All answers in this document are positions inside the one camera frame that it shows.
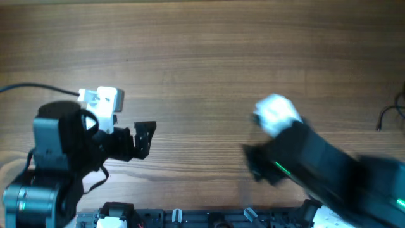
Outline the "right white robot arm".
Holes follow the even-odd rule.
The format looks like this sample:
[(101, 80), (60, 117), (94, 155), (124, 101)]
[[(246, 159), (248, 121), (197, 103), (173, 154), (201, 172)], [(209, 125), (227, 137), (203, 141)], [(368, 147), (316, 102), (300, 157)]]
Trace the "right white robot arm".
[(242, 145), (257, 181), (290, 178), (322, 205), (358, 227), (404, 227), (404, 162), (351, 157), (295, 121), (273, 139)]

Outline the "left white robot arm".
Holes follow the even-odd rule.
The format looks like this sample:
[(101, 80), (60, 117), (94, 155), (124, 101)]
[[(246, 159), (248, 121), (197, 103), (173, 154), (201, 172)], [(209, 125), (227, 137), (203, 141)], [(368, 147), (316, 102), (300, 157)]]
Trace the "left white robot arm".
[(34, 118), (35, 147), (23, 171), (3, 192), (6, 227), (64, 227), (76, 216), (77, 204), (86, 194), (83, 178), (93, 171), (108, 171), (108, 158), (128, 162), (145, 159), (151, 147), (156, 122), (136, 122), (136, 134), (128, 128), (91, 128), (85, 119), (96, 116), (73, 101), (55, 101), (41, 106)]

